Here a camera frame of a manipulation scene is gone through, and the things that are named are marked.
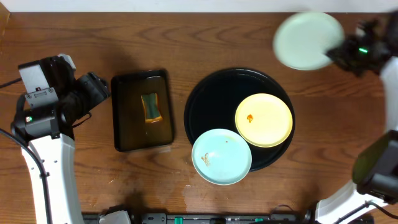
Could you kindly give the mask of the green orange sponge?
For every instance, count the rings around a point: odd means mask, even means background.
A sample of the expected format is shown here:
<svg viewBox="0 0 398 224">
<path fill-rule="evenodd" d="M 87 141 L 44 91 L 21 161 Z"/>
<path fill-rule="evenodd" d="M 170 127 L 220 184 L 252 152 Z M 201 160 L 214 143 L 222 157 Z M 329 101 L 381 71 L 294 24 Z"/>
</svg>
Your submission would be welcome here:
<svg viewBox="0 0 398 224">
<path fill-rule="evenodd" d="M 159 109 L 158 94 L 150 93 L 141 96 L 146 123 L 155 123 L 163 120 Z"/>
</svg>

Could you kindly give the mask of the yellow plate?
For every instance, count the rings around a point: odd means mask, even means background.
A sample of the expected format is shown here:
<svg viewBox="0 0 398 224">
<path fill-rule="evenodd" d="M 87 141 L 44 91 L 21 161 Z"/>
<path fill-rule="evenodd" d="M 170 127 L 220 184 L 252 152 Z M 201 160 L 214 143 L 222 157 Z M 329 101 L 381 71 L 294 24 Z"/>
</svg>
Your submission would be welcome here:
<svg viewBox="0 0 398 224">
<path fill-rule="evenodd" d="M 281 144 L 293 130 L 289 107 L 267 93 L 257 93 L 240 102 L 234 120 L 238 133 L 248 143 L 262 148 Z"/>
</svg>

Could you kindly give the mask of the light blue plate top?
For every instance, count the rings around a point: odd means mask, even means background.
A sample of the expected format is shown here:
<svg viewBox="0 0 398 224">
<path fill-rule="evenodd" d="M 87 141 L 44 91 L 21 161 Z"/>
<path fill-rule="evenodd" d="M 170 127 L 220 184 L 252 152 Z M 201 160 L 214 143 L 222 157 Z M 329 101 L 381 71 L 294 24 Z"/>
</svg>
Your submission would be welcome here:
<svg viewBox="0 0 398 224">
<path fill-rule="evenodd" d="M 318 70 L 332 63 L 326 53 L 344 40 L 341 24 L 322 12 L 300 12 L 277 29 L 273 51 L 285 66 L 296 70 Z"/>
</svg>

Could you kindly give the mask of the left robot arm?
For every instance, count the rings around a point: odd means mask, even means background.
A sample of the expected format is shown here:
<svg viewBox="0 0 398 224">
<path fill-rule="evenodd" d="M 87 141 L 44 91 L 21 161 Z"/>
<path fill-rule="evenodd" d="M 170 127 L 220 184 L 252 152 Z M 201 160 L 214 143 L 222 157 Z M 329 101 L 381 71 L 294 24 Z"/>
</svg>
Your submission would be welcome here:
<svg viewBox="0 0 398 224">
<path fill-rule="evenodd" d="M 73 168 L 73 130 L 111 95 L 93 72 L 75 78 L 71 56 L 58 54 L 18 66 L 21 95 L 12 136 L 29 169 L 37 223 L 83 223 Z"/>
</svg>

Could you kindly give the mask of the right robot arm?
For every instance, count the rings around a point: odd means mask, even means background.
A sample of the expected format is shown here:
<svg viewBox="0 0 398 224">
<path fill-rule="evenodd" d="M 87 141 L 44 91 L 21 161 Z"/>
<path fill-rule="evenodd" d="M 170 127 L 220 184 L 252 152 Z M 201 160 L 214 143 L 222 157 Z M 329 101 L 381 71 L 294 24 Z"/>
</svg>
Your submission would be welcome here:
<svg viewBox="0 0 398 224">
<path fill-rule="evenodd" d="M 332 196 L 308 209 L 302 223 L 360 223 L 365 213 L 378 209 L 393 219 L 386 205 L 397 203 L 397 12 L 389 14 L 378 35 L 377 20 L 360 22 L 326 54 L 340 68 L 361 76 L 372 71 L 382 81 L 386 106 L 386 132 L 358 155 L 352 178 Z"/>
</svg>

